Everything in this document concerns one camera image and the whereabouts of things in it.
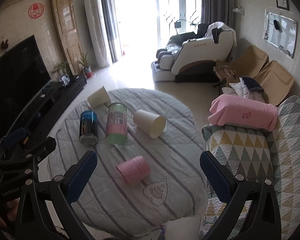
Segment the person's left hand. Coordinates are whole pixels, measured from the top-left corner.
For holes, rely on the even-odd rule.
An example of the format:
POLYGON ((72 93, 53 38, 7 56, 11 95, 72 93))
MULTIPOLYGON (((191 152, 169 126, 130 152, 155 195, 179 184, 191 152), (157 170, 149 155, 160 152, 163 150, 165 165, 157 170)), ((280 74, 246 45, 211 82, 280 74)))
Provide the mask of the person's left hand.
POLYGON ((20 198, 14 199, 12 201, 3 204, 0 202, 0 227, 6 228, 6 222, 13 222, 17 216, 18 204, 20 198))

